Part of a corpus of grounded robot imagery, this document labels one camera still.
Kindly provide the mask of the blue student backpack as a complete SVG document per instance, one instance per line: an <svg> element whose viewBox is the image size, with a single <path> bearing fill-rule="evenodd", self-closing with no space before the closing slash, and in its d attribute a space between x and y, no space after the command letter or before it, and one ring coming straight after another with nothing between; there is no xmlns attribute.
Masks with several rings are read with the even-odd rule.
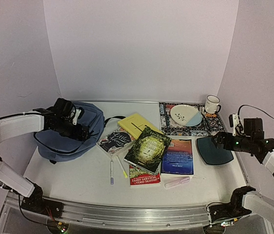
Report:
<svg viewBox="0 0 274 234"><path fill-rule="evenodd" d="M44 116L44 130L34 133L38 152L53 164L74 160L90 150L111 120L94 104L63 98L35 111Z"/></svg>

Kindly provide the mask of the Little Women book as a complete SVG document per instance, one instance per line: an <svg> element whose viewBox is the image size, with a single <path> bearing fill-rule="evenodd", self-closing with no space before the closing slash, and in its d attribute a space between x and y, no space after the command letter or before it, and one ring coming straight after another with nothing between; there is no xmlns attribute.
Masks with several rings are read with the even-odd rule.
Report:
<svg viewBox="0 0 274 234"><path fill-rule="evenodd" d="M112 157L129 146L134 140L135 138L130 133L119 128L100 139L97 142L97 146L106 153L107 156Z"/></svg>

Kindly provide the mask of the white pen purple cap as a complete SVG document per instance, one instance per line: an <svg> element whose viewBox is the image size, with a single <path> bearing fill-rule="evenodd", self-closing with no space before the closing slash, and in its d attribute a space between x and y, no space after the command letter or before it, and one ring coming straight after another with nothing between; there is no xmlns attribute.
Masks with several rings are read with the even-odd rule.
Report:
<svg viewBox="0 0 274 234"><path fill-rule="evenodd" d="M114 177L113 177L113 161L110 161L110 184L114 184Z"/></svg>

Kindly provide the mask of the white yellow highlighter pen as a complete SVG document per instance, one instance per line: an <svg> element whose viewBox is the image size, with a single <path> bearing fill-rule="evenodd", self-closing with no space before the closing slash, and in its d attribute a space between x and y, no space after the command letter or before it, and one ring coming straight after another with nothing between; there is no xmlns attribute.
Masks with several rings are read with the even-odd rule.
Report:
<svg viewBox="0 0 274 234"><path fill-rule="evenodd" d="M118 163L119 163L119 165L120 165L120 167L121 167L121 170L122 170L122 172L123 172L124 177L125 177L125 178L128 178L128 175L127 175L127 173L126 173L126 171L125 171L125 169L124 169L124 166L123 166L123 164L122 164L122 162L121 162L119 156L116 156L116 159L117 159L117 161L118 161Z"/></svg>

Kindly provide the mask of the green fantasy cover book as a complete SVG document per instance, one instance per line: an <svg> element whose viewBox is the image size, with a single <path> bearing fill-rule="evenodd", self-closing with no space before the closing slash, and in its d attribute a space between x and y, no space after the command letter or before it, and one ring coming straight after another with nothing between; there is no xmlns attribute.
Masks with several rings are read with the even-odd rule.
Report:
<svg viewBox="0 0 274 234"><path fill-rule="evenodd" d="M171 140L170 137L147 126L129 149L124 161L148 173L155 174Z"/></svg>

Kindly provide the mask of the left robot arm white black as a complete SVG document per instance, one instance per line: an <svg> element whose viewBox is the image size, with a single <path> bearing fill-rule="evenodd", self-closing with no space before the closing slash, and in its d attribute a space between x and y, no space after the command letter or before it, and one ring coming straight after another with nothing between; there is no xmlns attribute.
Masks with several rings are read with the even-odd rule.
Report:
<svg viewBox="0 0 274 234"><path fill-rule="evenodd" d="M0 117L0 143L10 138L46 130L53 130L63 137L84 142L90 134L87 126L77 122L83 114L82 108L76 108L69 100L58 98L54 106L47 109L38 108ZM18 194L28 197L27 204L36 213L42 213L47 208L46 200L36 194L40 190L38 186L19 175L1 157L0 182Z"/></svg>

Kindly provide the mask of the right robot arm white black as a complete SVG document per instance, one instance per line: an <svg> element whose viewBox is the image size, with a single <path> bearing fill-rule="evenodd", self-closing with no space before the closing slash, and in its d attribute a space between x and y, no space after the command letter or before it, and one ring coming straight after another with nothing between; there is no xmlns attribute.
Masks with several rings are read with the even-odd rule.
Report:
<svg viewBox="0 0 274 234"><path fill-rule="evenodd" d="M238 117L232 115L232 125L232 133L218 132L212 137L215 147L254 156L274 177L274 139L264 137L262 119L246 118L241 126ZM209 213L213 224L254 213L274 226L274 200L251 186L235 189L230 202L210 206Z"/></svg>

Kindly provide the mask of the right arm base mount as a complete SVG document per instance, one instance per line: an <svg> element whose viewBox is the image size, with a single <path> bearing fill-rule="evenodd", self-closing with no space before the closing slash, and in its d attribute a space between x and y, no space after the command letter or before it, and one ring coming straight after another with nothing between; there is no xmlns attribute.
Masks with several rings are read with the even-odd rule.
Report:
<svg viewBox="0 0 274 234"><path fill-rule="evenodd" d="M245 209L241 204L229 203L210 203L206 207L210 215L211 224L219 224L225 221L231 221L235 218L242 218L250 215L251 210Z"/></svg>

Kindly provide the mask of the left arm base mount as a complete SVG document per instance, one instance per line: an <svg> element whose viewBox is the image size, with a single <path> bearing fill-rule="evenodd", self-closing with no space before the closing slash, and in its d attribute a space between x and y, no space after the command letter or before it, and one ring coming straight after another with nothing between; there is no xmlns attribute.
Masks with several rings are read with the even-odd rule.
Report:
<svg viewBox="0 0 274 234"><path fill-rule="evenodd" d="M62 216L64 204L62 202L44 199L41 196L31 196L24 197L20 207L26 211L47 215L55 219Z"/></svg>

